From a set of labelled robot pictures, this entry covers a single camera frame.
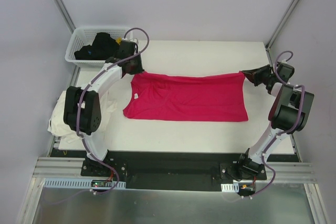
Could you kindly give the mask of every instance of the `yellow object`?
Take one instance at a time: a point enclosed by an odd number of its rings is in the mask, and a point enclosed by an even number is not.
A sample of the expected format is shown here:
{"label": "yellow object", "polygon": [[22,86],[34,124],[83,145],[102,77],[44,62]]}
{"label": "yellow object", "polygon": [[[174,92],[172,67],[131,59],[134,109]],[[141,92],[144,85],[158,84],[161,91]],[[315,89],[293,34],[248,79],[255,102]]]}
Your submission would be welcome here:
{"label": "yellow object", "polygon": [[118,39],[116,39],[115,41],[116,41],[118,44],[120,44],[120,43],[121,43],[121,40],[122,40],[122,38],[118,38]]}

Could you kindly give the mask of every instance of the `black cloth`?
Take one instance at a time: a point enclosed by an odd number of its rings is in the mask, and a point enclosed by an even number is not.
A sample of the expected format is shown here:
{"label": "black cloth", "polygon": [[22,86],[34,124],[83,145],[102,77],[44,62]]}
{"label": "black cloth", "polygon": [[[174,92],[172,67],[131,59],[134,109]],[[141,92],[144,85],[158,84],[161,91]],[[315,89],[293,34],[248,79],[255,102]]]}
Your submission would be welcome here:
{"label": "black cloth", "polygon": [[97,33],[91,45],[75,52],[76,60],[107,60],[119,49],[119,44],[108,33]]}

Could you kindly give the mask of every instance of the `white table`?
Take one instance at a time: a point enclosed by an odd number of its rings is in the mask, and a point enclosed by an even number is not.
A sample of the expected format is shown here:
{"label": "white table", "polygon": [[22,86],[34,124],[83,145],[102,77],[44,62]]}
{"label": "white table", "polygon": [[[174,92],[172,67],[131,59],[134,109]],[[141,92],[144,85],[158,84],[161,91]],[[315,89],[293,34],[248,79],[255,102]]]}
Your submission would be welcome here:
{"label": "white table", "polygon": [[[145,45],[140,41],[139,48]],[[261,42],[151,41],[142,54],[143,68],[150,73],[171,76],[210,76],[253,69],[268,64]],[[98,69],[81,69],[77,85],[90,81]],[[171,122],[133,120],[122,110],[131,99],[130,82],[125,76],[109,90],[109,99],[118,103],[105,135],[109,150],[150,152],[241,153],[251,147],[268,125],[274,102],[264,85],[254,87],[245,80],[243,91],[247,122]],[[84,150],[81,141],[61,140],[60,150]],[[274,153],[293,154],[289,138]]]}

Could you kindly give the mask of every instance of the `red garment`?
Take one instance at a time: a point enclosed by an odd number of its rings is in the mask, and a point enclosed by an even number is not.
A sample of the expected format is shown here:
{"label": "red garment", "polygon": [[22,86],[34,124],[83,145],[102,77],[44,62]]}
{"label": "red garment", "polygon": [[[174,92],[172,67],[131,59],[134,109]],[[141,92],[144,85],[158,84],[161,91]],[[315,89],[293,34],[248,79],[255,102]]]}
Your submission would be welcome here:
{"label": "red garment", "polygon": [[247,121],[243,73],[208,77],[136,74],[127,118],[166,121]]}

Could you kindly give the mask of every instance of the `gray floor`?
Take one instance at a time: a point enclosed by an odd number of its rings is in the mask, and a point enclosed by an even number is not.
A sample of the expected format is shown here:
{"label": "gray floor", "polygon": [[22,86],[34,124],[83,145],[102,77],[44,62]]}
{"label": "gray floor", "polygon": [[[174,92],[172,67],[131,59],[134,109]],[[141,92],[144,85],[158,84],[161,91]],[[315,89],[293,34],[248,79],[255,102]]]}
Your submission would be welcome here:
{"label": "gray floor", "polygon": [[[77,189],[44,188],[41,198],[59,201]],[[62,204],[39,203],[34,223],[314,223],[303,185],[272,185],[252,200],[235,193],[115,190],[84,192]]]}

